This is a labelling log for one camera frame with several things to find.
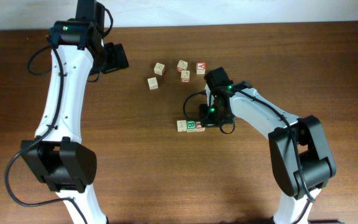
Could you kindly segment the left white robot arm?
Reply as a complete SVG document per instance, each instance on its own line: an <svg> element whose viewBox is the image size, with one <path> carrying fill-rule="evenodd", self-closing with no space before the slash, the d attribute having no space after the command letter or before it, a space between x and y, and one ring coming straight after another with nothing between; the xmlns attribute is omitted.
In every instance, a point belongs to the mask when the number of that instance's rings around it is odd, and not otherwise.
<svg viewBox="0 0 358 224"><path fill-rule="evenodd" d="M96 154L81 143L81 111L90 76L129 67L121 44L103 42L109 13L100 2L79 0L75 17L50 29L52 68L44 113L35 138L21 142L21 157L58 195L74 223L108 222L93 187Z"/></svg>

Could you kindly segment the red letter Y block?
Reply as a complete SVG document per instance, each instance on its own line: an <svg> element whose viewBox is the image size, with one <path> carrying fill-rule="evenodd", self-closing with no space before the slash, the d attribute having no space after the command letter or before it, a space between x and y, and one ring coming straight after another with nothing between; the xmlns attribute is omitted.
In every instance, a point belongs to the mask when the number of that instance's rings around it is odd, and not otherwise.
<svg viewBox="0 0 358 224"><path fill-rule="evenodd" d="M197 121L197 122L196 122L196 131L197 131L197 132L205 131L205 127L201 124L200 121Z"/></svg>

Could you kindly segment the green letter B block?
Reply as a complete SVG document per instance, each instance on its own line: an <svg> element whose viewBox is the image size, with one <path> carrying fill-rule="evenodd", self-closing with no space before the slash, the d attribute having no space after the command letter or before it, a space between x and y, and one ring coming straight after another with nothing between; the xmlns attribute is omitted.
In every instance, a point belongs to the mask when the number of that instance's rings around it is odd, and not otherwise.
<svg viewBox="0 0 358 224"><path fill-rule="evenodd" d="M188 133L196 131L196 122L195 121L187 121L186 122L186 131Z"/></svg>

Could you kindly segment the plain wooden block letter I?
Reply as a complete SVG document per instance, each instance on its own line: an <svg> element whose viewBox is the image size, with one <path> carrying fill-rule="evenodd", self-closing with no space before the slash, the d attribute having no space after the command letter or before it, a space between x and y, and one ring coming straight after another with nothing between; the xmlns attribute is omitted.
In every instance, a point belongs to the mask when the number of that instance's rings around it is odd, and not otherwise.
<svg viewBox="0 0 358 224"><path fill-rule="evenodd" d="M178 132L187 131L187 122L186 122L186 120L178 120L177 121L177 131Z"/></svg>

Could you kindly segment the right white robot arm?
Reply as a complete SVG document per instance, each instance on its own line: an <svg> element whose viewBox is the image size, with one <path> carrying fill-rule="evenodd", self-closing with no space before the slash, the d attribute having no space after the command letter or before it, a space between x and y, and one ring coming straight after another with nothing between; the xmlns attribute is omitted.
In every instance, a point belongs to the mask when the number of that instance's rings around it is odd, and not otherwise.
<svg viewBox="0 0 358 224"><path fill-rule="evenodd" d="M222 128L235 118L262 134L270 148L273 176L282 191L271 223L308 223L316 196L336 175L336 163L321 121L287 113L262 97L250 83L234 83L222 67L208 72L207 102L201 124Z"/></svg>

